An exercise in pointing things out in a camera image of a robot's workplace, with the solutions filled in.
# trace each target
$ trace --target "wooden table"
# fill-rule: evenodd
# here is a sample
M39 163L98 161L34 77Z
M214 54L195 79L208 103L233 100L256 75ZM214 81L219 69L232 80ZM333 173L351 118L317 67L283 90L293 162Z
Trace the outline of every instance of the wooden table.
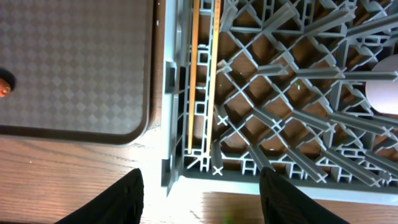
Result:
M160 145L162 56L165 0L155 3L154 74L150 125L142 139L126 148L26 139L0 139L0 221L53 223L89 202L131 169L144 174L145 207L141 223L263 223L259 196L174 192L156 194L152 174ZM352 223L396 223L398 207L318 201Z

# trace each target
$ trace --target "dark gray tray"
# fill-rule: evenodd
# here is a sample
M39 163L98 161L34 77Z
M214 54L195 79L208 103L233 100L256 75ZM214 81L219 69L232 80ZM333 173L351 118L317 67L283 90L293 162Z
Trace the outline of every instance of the dark gray tray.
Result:
M127 145L149 114L153 1L0 0L0 134Z

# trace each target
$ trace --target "white round object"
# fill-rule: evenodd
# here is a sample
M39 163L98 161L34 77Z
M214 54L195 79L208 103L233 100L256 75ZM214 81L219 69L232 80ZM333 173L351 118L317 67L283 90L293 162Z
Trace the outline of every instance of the white round object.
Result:
M372 72L393 72L398 70L398 55L391 55L379 62ZM366 98L380 113L398 114L398 82L366 82Z

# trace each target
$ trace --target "tray rim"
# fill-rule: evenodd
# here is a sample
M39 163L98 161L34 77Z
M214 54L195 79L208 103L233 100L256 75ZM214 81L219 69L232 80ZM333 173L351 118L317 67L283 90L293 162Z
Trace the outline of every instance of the tray rim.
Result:
M138 127L127 134L93 133L88 131L67 131L48 128L30 128L20 126L0 125L0 136L19 139L46 140L69 143L99 144L113 147L127 147L140 138L149 124L150 76L153 73L152 55L154 48L154 1L146 1L146 31L144 51L144 91L142 101L142 118Z

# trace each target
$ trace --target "wooden stick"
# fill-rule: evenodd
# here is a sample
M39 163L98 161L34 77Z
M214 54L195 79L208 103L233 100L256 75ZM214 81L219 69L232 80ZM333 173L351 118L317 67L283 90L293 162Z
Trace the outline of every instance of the wooden stick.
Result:
M212 134L212 130L213 130L212 127L213 127L214 97L215 97L215 91L216 91L218 35L220 33L220 14L221 14L221 0L215 0L214 24L213 24L213 43L211 46L209 104L208 104L208 110L207 110L207 132L206 132L206 155L207 155L207 157L210 157L211 134Z
M191 74L190 74L190 84L189 84L189 117L188 117L188 153L189 154L191 154L192 152L193 118L195 113L195 91L197 88L199 8L200 8L200 0L195 0L193 2L192 54L191 54Z

